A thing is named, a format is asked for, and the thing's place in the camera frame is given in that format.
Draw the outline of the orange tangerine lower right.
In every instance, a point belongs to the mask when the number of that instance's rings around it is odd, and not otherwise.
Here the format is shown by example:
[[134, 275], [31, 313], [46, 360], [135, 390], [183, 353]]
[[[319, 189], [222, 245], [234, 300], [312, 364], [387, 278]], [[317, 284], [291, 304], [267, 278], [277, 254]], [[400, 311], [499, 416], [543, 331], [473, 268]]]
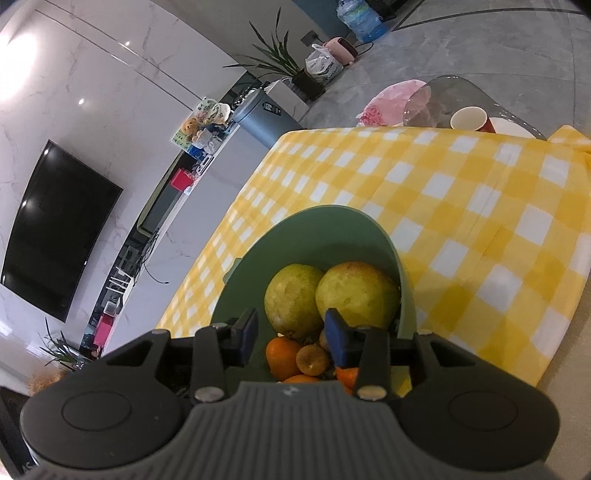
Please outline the orange tangerine lower right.
[[342, 386], [349, 390], [353, 390], [353, 387], [355, 387], [358, 375], [358, 368], [335, 368], [335, 376], [342, 383]]

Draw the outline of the orange tangerine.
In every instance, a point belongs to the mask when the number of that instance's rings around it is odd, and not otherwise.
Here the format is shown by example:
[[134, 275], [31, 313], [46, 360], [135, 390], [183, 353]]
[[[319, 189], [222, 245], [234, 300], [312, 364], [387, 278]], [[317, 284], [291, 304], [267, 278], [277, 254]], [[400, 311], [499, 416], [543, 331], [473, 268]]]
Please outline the orange tangerine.
[[301, 373], [297, 367], [297, 353], [301, 344], [287, 337], [276, 337], [266, 345], [266, 363], [270, 374], [283, 381]]
[[358, 368], [335, 368], [335, 376], [342, 383], [342, 386], [349, 390], [353, 390], [353, 387], [355, 387], [358, 375]]
[[320, 379], [304, 374], [298, 374], [283, 380], [283, 384], [305, 384], [305, 383], [318, 383]]

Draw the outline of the yellow-green pear right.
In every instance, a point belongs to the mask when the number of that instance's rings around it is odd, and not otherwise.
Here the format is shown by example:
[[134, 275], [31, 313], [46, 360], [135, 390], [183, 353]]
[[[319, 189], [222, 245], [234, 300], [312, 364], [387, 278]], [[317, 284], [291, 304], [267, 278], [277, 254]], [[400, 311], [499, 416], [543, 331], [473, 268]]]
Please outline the yellow-green pear right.
[[325, 272], [315, 291], [315, 303], [322, 317], [336, 309], [351, 327], [387, 330], [401, 304], [401, 292], [381, 269], [351, 261]]

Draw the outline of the yellow-green pear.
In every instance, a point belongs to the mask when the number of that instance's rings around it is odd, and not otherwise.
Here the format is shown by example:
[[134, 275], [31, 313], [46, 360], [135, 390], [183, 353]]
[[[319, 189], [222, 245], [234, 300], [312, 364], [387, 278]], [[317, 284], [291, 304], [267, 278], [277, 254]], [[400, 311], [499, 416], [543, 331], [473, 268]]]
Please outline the yellow-green pear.
[[322, 325], [315, 291], [324, 272], [317, 267], [290, 264], [273, 276], [263, 298], [264, 312], [277, 333], [301, 339]]
[[322, 317], [336, 309], [351, 327], [387, 330], [401, 304], [401, 292], [381, 269], [351, 261], [325, 272], [315, 291], [315, 303]]

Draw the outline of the orange tangerine upper left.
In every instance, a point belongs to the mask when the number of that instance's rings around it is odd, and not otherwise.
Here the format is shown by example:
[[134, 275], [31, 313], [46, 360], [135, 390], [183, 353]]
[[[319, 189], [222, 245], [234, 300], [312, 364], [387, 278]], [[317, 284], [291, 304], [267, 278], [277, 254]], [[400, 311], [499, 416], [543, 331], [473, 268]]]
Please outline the orange tangerine upper left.
[[283, 381], [301, 373], [297, 367], [297, 353], [301, 344], [287, 337], [276, 337], [266, 345], [266, 363], [270, 374]]

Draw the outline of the orange tangerine lower left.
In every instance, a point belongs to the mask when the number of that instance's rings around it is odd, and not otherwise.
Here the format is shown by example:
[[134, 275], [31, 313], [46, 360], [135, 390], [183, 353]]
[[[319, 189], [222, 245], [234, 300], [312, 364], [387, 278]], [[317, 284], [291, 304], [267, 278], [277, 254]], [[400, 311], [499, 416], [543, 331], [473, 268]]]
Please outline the orange tangerine lower left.
[[305, 383], [318, 383], [320, 379], [304, 374], [298, 374], [283, 380], [283, 384], [305, 384]]

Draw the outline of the yellow-green pear left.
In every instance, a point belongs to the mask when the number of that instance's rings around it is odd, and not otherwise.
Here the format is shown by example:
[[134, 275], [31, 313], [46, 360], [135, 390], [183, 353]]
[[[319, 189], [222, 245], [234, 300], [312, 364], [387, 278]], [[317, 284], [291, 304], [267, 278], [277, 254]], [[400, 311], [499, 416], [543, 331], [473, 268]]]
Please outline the yellow-green pear left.
[[322, 325], [315, 291], [324, 272], [317, 267], [290, 264], [273, 276], [263, 298], [264, 312], [277, 333], [301, 339]]

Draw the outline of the pink box left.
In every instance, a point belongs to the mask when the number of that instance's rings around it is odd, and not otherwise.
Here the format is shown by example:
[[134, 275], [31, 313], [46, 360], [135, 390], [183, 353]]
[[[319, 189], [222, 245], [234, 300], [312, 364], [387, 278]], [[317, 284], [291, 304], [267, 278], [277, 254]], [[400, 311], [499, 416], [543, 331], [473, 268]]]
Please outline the pink box left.
[[114, 322], [113, 316], [110, 316], [107, 314], [102, 314], [100, 316], [99, 321], [96, 326], [96, 329], [95, 329], [94, 340], [93, 340], [93, 344], [96, 347], [104, 347], [105, 346], [108, 336], [110, 334], [110, 331], [112, 329], [113, 322]]

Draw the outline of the green plastic bowl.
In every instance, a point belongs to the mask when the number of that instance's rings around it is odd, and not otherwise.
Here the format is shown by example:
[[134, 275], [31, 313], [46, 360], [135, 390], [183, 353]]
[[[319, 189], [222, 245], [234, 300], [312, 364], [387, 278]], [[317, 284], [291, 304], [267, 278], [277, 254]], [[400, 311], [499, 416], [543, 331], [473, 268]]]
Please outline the green plastic bowl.
[[266, 364], [266, 344], [276, 331], [267, 320], [263, 296], [270, 280], [290, 264], [329, 270], [332, 266], [360, 261], [386, 272], [401, 291], [401, 307], [394, 318], [397, 336], [413, 337], [417, 330], [412, 287], [401, 256], [390, 236], [365, 213], [338, 205], [322, 205], [297, 212], [260, 237], [245, 254], [238, 255], [222, 277], [223, 287], [211, 322], [226, 323], [249, 308], [259, 314], [257, 336], [249, 364], [225, 371], [228, 391], [235, 393], [242, 381], [273, 382]]

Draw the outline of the red box on cabinet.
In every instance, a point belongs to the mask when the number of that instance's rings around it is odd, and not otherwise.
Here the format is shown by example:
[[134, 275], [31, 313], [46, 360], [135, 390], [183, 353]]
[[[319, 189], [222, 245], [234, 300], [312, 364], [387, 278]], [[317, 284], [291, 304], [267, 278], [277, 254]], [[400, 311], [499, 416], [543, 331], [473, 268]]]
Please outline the red box on cabinet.
[[179, 168], [171, 177], [169, 185], [179, 192], [184, 192], [194, 181], [195, 177], [190, 170]]

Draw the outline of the yellow white checkered tablecloth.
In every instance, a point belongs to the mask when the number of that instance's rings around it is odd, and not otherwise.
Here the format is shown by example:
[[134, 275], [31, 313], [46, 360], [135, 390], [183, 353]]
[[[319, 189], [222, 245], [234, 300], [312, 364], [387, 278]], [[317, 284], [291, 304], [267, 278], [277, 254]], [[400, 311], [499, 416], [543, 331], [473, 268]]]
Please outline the yellow white checkered tablecloth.
[[175, 336], [211, 322], [222, 277], [283, 218], [345, 205], [376, 220], [422, 328], [529, 384], [542, 378], [590, 271], [590, 141], [421, 128], [288, 133], [247, 180], [172, 297]]

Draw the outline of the white long tv cabinet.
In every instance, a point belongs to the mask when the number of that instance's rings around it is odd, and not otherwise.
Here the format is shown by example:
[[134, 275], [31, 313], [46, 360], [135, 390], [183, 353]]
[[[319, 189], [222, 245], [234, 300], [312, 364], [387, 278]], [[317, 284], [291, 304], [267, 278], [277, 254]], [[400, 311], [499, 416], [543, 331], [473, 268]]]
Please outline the white long tv cabinet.
[[221, 223], [230, 204], [269, 152], [242, 126], [231, 130], [205, 164], [187, 194], [182, 193], [139, 261], [103, 349], [93, 344], [90, 358], [109, 352], [156, 326], [195, 259]]

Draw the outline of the grey-blue trash bin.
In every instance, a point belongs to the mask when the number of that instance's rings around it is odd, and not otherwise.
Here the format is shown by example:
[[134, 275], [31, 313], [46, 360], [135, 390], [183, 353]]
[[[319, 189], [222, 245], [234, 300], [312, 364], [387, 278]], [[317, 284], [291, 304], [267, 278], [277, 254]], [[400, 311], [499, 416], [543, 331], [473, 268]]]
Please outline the grey-blue trash bin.
[[243, 97], [232, 119], [269, 149], [287, 132], [304, 129], [262, 88], [252, 89]]

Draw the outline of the pink plastic bag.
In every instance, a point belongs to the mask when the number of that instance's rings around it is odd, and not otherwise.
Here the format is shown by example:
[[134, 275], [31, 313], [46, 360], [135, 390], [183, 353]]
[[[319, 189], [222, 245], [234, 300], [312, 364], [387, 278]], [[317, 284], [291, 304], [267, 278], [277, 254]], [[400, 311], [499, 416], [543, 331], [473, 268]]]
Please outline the pink plastic bag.
[[359, 126], [396, 126], [403, 122], [408, 100], [426, 83], [412, 79], [390, 85], [375, 96], [356, 116]]

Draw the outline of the red paper cup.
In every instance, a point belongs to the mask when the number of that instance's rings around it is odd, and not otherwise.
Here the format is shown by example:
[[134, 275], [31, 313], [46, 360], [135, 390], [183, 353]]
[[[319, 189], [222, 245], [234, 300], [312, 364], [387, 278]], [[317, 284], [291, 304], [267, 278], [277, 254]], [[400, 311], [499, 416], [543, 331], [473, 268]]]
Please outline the red paper cup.
[[456, 111], [450, 119], [450, 126], [462, 131], [496, 132], [488, 113], [478, 106], [467, 106]]

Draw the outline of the grey transparent chair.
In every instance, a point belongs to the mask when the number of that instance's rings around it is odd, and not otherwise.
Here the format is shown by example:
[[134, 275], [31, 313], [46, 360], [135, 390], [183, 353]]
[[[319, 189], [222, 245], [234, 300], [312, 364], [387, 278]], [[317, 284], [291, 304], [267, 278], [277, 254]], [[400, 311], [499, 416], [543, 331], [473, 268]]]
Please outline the grey transparent chair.
[[403, 124], [452, 129], [452, 115], [467, 106], [483, 108], [497, 134], [546, 139], [538, 129], [501, 106], [477, 85], [457, 75], [437, 77], [418, 90], [406, 104]]

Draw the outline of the white plastic bag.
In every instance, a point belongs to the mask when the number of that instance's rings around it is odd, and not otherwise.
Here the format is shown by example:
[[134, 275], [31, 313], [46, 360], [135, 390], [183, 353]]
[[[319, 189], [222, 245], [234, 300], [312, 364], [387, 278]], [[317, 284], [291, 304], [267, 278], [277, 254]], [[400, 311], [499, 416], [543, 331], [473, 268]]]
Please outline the white plastic bag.
[[311, 44], [311, 54], [305, 60], [305, 70], [315, 81], [327, 86], [342, 73], [344, 67], [325, 46]]

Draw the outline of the potted green plant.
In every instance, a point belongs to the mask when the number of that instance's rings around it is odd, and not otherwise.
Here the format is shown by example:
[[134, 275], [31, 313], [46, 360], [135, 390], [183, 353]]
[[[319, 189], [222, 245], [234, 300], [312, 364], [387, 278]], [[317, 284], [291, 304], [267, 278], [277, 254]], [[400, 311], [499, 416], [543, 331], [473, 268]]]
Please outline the potted green plant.
[[278, 8], [269, 39], [260, 34], [256, 26], [249, 22], [249, 27], [257, 39], [257, 44], [252, 44], [252, 47], [259, 52], [259, 56], [238, 54], [240, 61], [225, 65], [225, 68], [261, 70], [263, 74], [259, 75], [259, 79], [273, 75], [287, 78], [308, 101], [315, 101], [325, 94], [325, 86], [315, 79], [306, 67], [298, 64], [290, 54], [288, 50], [290, 31], [286, 30], [280, 36], [280, 18], [281, 8]]

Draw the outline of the pink small heater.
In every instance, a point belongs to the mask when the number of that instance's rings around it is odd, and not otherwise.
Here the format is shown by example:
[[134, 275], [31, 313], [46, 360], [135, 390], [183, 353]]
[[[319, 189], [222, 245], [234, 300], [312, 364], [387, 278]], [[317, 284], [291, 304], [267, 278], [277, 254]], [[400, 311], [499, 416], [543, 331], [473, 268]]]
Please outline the pink small heater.
[[334, 37], [325, 42], [325, 48], [342, 66], [353, 65], [359, 57], [359, 52], [353, 44], [344, 37]]

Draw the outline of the blue water jug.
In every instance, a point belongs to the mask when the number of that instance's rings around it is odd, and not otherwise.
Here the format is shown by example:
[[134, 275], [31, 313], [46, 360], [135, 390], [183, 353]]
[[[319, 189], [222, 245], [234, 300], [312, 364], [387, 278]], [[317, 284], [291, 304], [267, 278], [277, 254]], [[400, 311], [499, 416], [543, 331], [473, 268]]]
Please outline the blue water jug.
[[363, 0], [339, 1], [337, 16], [362, 42], [375, 41], [388, 32], [380, 15]]

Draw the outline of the black wall television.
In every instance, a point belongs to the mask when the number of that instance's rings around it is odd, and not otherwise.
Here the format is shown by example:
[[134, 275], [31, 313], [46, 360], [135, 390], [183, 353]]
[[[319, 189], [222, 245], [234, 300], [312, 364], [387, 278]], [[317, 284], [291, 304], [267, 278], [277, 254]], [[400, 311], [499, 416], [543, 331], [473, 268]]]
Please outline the black wall television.
[[49, 140], [16, 215], [1, 284], [64, 322], [122, 188]]

